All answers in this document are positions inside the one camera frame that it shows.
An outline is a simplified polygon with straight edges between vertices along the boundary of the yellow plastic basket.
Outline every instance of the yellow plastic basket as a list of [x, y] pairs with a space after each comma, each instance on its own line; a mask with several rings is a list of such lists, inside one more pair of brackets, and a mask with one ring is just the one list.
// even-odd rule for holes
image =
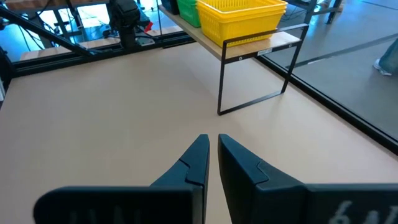
[[[218, 44], [244, 35], [273, 30], [285, 13], [287, 2], [281, 0], [198, 0], [202, 32]], [[227, 47], [270, 38], [264, 35], [229, 43]]]

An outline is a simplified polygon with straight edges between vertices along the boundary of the white label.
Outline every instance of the white label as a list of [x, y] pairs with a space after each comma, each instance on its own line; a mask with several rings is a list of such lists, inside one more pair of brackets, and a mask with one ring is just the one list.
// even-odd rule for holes
[[260, 50], [259, 52], [257, 52], [257, 56], [263, 55], [263, 54], [268, 54], [271, 53], [272, 49], [265, 49], [265, 50]]

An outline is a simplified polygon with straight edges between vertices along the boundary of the green container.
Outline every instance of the green container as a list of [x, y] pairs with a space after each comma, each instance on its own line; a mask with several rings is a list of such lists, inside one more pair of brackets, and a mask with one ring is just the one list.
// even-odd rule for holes
[[200, 27], [196, 0], [177, 0], [180, 16], [193, 27]]

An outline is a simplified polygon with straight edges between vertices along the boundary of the gray floor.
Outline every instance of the gray floor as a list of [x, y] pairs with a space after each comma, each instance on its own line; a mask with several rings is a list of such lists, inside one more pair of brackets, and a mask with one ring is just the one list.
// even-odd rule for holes
[[[297, 62], [398, 34], [398, 11], [392, 9], [395, 7], [396, 0], [347, 0], [343, 13], [331, 25], [325, 24], [327, 16], [314, 16]], [[298, 24], [303, 18], [304, 15], [279, 26]], [[292, 34], [299, 36], [300, 30]], [[372, 68], [375, 59], [394, 40], [297, 67], [294, 74], [398, 139], [398, 74], [385, 77]], [[292, 55], [293, 49], [268, 57], [286, 66]]]

